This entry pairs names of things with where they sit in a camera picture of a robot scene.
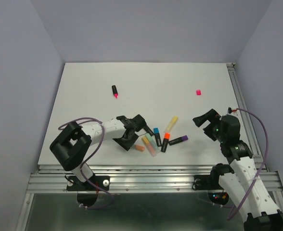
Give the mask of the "coral pastel highlighter cap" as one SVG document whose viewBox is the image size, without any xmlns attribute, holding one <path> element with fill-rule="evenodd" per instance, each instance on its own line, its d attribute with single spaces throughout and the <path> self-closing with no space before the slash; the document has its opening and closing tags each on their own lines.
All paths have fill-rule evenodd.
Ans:
<svg viewBox="0 0 283 231">
<path fill-rule="evenodd" d="M 140 145 L 134 145 L 134 149 L 135 149 L 135 150 L 138 150 L 138 151 L 140 151 L 140 152 L 143 152 L 143 151 L 145 150 L 145 147 L 140 146 Z"/>
</svg>

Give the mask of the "mint pastel highlighter body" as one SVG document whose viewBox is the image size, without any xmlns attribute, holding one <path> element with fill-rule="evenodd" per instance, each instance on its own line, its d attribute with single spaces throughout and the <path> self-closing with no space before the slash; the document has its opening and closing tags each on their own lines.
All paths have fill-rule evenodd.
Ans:
<svg viewBox="0 0 283 231">
<path fill-rule="evenodd" d="M 156 154 L 160 152 L 160 148 L 156 145 L 156 143 L 153 140 L 149 141 L 149 143 L 151 144 Z"/>
</svg>

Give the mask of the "peach pastel highlighter body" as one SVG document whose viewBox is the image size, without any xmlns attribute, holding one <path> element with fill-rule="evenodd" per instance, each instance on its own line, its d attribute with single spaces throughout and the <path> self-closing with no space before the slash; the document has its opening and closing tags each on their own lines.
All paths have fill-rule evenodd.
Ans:
<svg viewBox="0 0 283 231">
<path fill-rule="evenodd" d="M 145 146 L 153 157 L 157 155 L 155 149 L 152 147 L 150 143 L 146 143 Z"/>
</svg>

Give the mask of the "pink highlighter black body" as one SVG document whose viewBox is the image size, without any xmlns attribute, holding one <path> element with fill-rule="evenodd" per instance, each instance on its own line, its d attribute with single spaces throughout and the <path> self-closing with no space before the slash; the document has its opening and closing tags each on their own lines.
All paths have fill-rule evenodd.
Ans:
<svg viewBox="0 0 283 231">
<path fill-rule="evenodd" d="M 117 99 L 118 91 L 117 91 L 116 85 L 112 85 L 112 92 L 113 92 L 113 96 Z"/>
</svg>

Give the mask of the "yellow-orange pastel cap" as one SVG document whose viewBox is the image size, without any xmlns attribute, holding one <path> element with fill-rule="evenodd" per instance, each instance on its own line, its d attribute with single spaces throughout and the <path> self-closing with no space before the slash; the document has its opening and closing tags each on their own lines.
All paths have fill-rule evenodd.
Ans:
<svg viewBox="0 0 283 231">
<path fill-rule="evenodd" d="M 146 146 L 150 144 L 146 137 L 142 137 L 142 141 Z"/>
</svg>

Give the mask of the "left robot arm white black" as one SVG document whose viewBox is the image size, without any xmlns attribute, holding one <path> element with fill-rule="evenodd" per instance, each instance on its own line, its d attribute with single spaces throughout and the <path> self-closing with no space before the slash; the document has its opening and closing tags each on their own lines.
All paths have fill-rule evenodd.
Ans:
<svg viewBox="0 0 283 231">
<path fill-rule="evenodd" d="M 85 155 L 91 145 L 102 145 L 105 140 L 113 140 L 128 151 L 138 139 L 137 132 L 147 126 L 140 115 L 133 118 L 118 116 L 107 122 L 88 118 L 94 125 L 81 126 L 76 121 L 66 124 L 64 129 L 50 145 L 50 151 L 65 171 L 78 179 L 78 184 L 85 190 L 94 186 L 94 173 L 85 163 Z"/>
</svg>

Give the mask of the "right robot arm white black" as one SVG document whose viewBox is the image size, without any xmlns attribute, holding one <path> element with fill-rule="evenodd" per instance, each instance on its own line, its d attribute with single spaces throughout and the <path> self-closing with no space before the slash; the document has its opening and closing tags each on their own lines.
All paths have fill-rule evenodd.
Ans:
<svg viewBox="0 0 283 231">
<path fill-rule="evenodd" d="M 260 177 L 265 162 L 256 167 L 250 148 L 240 139 L 241 125 L 233 116 L 238 110 L 229 108 L 228 114 L 221 116 L 211 109 L 193 118 L 197 127 L 209 122 L 204 134 L 220 143 L 228 162 L 213 166 L 209 175 L 195 175 L 192 189 L 208 191 L 209 200 L 216 206 L 225 207 L 231 200 L 233 206 L 227 220 L 240 214 L 246 231 L 283 231 L 283 211 Z"/>
</svg>

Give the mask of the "blue cap black highlighter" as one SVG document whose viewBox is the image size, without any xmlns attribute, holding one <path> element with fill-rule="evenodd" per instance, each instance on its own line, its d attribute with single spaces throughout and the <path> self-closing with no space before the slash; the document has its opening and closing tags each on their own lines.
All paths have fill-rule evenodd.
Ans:
<svg viewBox="0 0 283 231">
<path fill-rule="evenodd" d="M 155 137 L 155 141 L 158 147 L 162 146 L 162 141 L 161 141 L 161 137 L 160 137 L 160 133 L 159 133 L 159 129 L 158 128 L 154 128 L 154 137 Z"/>
</svg>

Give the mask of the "purple cap black highlighter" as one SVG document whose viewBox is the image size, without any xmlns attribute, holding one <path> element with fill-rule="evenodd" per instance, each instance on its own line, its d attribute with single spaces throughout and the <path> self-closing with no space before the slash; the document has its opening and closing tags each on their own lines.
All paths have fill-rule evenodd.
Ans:
<svg viewBox="0 0 283 231">
<path fill-rule="evenodd" d="M 169 143 L 169 145 L 175 145 L 175 144 L 178 144 L 178 143 L 187 141 L 187 140 L 188 140 L 187 135 L 184 135 L 184 136 L 175 138 L 175 139 L 173 139 L 173 140 L 170 140 L 168 143 Z"/>
</svg>

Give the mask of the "orange cap black highlighter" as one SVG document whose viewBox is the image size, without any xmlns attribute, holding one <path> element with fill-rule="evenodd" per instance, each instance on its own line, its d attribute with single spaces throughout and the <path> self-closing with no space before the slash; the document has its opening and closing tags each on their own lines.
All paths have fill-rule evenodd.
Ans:
<svg viewBox="0 0 283 231">
<path fill-rule="evenodd" d="M 162 142 L 162 146 L 161 146 L 161 152 L 163 152 L 163 153 L 165 153 L 166 150 L 167 150 L 169 138 L 170 138 L 170 133 L 165 133 L 164 138 L 163 138 L 163 142 Z"/>
</svg>

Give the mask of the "yellow pastel highlighter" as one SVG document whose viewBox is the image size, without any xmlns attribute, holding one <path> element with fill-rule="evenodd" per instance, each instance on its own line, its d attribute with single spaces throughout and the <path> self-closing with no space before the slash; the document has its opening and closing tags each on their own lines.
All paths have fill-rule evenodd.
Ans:
<svg viewBox="0 0 283 231">
<path fill-rule="evenodd" d="M 164 130 L 164 132 L 165 133 L 170 133 L 177 121 L 178 121 L 178 117 L 177 116 L 172 117 L 172 119 L 170 120 L 170 122 L 167 125 L 166 129 Z"/>
</svg>

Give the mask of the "right aluminium side rail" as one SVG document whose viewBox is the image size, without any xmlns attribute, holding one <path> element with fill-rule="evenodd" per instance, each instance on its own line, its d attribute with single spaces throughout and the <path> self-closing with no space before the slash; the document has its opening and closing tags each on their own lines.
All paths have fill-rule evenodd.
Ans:
<svg viewBox="0 0 283 231">
<path fill-rule="evenodd" d="M 247 110 L 246 103 L 236 76 L 235 72 L 235 64 L 233 63 L 227 63 L 227 70 L 230 76 L 230 80 L 232 83 L 232 87 L 235 93 L 235 97 L 237 100 L 237 105 L 239 108 Z M 263 162 L 263 151 L 260 149 L 259 143 L 257 141 L 256 133 L 253 128 L 253 123 L 250 117 L 250 114 L 243 112 L 243 111 L 238 111 L 238 114 L 241 115 L 244 128 L 245 128 L 245 133 L 248 139 L 248 145 L 254 154 L 254 161 L 257 166 L 257 168 L 260 168 L 262 162 Z"/>
</svg>

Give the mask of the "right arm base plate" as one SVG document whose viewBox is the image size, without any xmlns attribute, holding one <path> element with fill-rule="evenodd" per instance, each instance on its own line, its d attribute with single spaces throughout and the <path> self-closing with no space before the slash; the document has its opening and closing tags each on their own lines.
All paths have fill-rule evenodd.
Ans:
<svg viewBox="0 0 283 231">
<path fill-rule="evenodd" d="M 194 191 L 206 191 L 208 200 L 203 200 L 212 204 L 213 206 L 221 208 L 231 208 L 227 205 L 229 202 L 229 195 L 219 186 L 216 181 L 213 181 L 210 175 L 194 175 L 192 189 Z"/>
</svg>

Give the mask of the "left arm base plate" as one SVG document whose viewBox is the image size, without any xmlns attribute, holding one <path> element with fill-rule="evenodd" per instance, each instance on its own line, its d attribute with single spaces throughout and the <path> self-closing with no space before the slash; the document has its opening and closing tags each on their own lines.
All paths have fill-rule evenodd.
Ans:
<svg viewBox="0 0 283 231">
<path fill-rule="evenodd" d="M 81 182 L 74 175 L 65 175 L 67 180 L 66 190 L 77 193 L 77 203 L 84 209 L 103 209 L 113 201 L 109 193 L 109 176 L 92 176 L 88 181 Z"/>
</svg>

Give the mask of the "front aluminium rail frame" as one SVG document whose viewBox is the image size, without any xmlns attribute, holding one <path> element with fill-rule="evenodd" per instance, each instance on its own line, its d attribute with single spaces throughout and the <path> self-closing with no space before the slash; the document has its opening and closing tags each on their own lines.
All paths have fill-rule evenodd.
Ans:
<svg viewBox="0 0 283 231">
<path fill-rule="evenodd" d="M 29 178 L 18 231 L 241 231 L 242 219 L 227 221 L 228 209 L 212 206 L 194 191 L 203 166 L 94 166 L 108 175 L 114 203 L 101 210 L 78 206 L 60 165 L 42 165 Z"/>
</svg>

